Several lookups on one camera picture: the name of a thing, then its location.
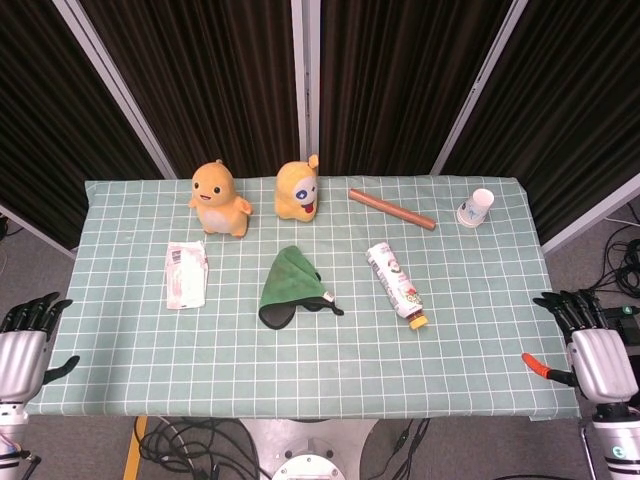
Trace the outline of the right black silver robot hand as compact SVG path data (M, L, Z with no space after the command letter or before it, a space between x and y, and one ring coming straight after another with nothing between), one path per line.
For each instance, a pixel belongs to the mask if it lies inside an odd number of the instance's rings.
M596 404L627 403L639 392L631 362L617 330L607 323L599 298L589 290L543 292L533 303L555 319L570 365L558 370L524 353L525 365L538 376L577 387Z

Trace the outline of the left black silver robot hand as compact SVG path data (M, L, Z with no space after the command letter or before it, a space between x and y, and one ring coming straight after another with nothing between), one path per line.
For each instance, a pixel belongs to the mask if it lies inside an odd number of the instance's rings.
M1 402L27 404L43 386L69 375L80 357L49 366L54 331L62 312L73 304L51 292L12 307L1 320Z

